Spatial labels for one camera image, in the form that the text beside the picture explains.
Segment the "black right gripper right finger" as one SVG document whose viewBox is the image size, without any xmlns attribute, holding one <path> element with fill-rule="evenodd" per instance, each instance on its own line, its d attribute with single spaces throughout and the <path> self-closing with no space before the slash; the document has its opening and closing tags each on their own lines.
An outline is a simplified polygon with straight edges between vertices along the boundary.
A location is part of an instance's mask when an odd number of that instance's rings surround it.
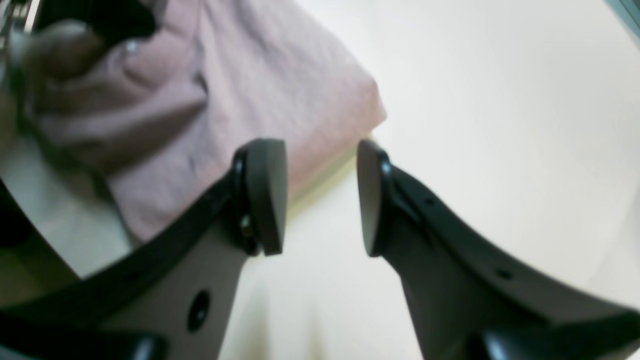
<svg viewBox="0 0 640 360">
<path fill-rule="evenodd" d="M 357 149 L 363 243 L 401 280 L 425 360 L 626 360 L 639 312 L 502 251 L 380 146 Z"/>
</svg>

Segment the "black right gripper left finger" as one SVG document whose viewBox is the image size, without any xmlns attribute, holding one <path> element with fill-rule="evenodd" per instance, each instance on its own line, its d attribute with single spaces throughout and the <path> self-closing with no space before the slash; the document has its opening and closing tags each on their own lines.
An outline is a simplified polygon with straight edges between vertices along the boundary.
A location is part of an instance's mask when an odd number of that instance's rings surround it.
<svg viewBox="0 0 640 360">
<path fill-rule="evenodd" d="M 216 360 L 242 268 L 282 253 L 283 140 L 257 138 L 156 238 L 89 278 L 1 310 L 3 360 Z"/>
</svg>

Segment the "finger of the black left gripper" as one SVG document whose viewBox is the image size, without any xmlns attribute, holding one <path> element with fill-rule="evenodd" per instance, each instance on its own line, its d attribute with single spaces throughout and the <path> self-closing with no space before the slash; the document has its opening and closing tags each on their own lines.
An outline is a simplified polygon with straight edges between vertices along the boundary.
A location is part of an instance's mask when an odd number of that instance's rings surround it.
<svg viewBox="0 0 640 360">
<path fill-rule="evenodd" d="M 33 30 L 62 21 L 89 26 L 108 46 L 134 38 L 147 38 L 157 30 L 153 12 L 139 0 L 42 0 Z"/>
</svg>

